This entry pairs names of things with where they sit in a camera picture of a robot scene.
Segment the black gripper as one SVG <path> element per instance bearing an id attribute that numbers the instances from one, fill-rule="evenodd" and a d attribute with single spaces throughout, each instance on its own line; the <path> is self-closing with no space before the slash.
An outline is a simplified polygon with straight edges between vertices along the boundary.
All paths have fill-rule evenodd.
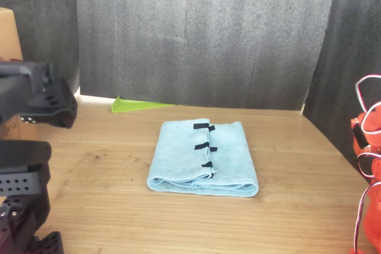
<path id="1" fill-rule="evenodd" d="M 66 82 L 52 64 L 36 63 L 30 76 L 34 91 L 20 112 L 25 123 L 45 123 L 71 128 L 77 117 L 77 101 Z"/>

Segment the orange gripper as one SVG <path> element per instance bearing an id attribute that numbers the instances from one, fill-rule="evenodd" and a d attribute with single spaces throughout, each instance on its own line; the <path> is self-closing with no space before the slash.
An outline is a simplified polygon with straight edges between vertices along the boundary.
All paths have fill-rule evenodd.
<path id="1" fill-rule="evenodd" d="M 365 113 L 351 119 L 351 128 L 354 135 L 353 148 L 356 155 L 364 152 L 380 154 L 380 133 L 368 134 L 362 131 L 361 123 Z M 380 112 L 371 112 L 363 125 L 365 131 L 380 131 Z"/>

